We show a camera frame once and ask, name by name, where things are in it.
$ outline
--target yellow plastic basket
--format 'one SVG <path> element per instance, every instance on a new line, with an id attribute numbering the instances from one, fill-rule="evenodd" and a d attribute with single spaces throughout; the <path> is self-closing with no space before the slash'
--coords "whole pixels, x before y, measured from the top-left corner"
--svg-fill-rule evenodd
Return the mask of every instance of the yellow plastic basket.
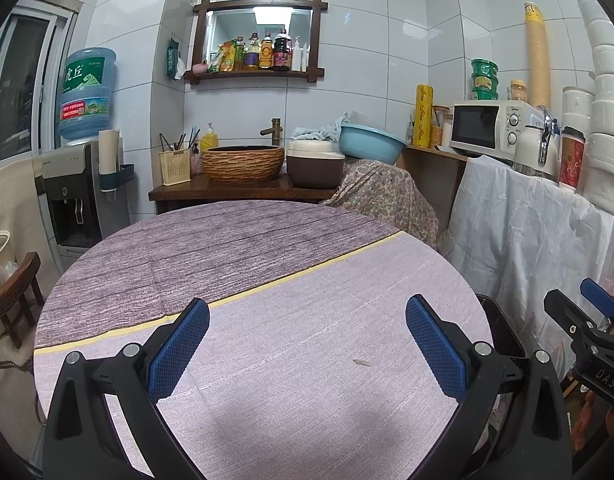
<path id="1" fill-rule="evenodd" d="M 190 150 L 160 152 L 162 183 L 165 186 L 189 182 L 191 180 Z"/>

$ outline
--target microwave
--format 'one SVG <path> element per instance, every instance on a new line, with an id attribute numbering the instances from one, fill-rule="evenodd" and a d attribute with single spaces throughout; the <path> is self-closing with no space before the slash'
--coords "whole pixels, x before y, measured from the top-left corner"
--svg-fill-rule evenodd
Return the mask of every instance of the microwave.
<path id="1" fill-rule="evenodd" d="M 514 160 L 525 126 L 544 127 L 544 116 L 524 101 L 462 101 L 453 107 L 450 146 Z"/>

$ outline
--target red paper cup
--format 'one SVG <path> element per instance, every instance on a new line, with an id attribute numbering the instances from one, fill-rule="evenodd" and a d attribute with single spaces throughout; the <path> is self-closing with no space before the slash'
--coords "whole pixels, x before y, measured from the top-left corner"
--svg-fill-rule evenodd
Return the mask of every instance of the red paper cup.
<path id="1" fill-rule="evenodd" d="M 580 170 L 583 166 L 584 135 L 582 132 L 565 127 L 560 140 L 560 183 L 567 191 L 576 192 Z"/>

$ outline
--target metal screw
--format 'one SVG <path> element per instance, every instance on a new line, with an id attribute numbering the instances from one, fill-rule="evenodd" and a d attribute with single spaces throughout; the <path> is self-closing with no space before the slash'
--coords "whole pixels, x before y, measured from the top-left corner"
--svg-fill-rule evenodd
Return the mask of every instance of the metal screw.
<path id="1" fill-rule="evenodd" d="M 538 361 L 540 361 L 541 363 L 548 363 L 549 354 L 547 354 L 544 350 L 538 350 L 536 352 L 536 359 L 538 359 Z"/>
<path id="2" fill-rule="evenodd" d="M 139 351 L 140 347 L 136 343 L 130 343 L 122 349 L 122 353 L 127 357 L 134 357 Z"/>
<path id="3" fill-rule="evenodd" d="M 80 354 L 78 352 L 69 352 L 67 354 L 67 362 L 70 365 L 74 364 L 78 359 L 80 359 Z"/>
<path id="4" fill-rule="evenodd" d="M 491 354 L 491 346 L 489 346 L 487 343 L 483 343 L 482 341 L 479 343 L 476 343 L 476 345 L 474 346 L 474 349 L 480 355 Z"/>

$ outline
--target wooden chair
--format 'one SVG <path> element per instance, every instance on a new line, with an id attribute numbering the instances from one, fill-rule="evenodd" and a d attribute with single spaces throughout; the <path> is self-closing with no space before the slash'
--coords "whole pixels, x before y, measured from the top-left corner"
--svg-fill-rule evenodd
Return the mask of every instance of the wooden chair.
<path id="1" fill-rule="evenodd" d="M 44 305 L 44 298 L 42 297 L 38 281 L 36 280 L 38 269 L 40 269 L 40 256 L 38 256 L 38 253 L 27 253 L 23 261 L 18 264 L 16 272 L 0 286 L 0 321 L 4 325 L 5 331 L 16 348 L 20 348 L 22 344 L 15 328 L 20 317 L 24 316 L 29 326 L 34 326 L 36 324 L 36 320 L 29 308 L 29 303 L 24 297 L 24 292 L 30 285 L 38 305 Z M 8 318 L 7 312 L 16 302 L 20 304 L 20 314 L 12 322 Z"/>

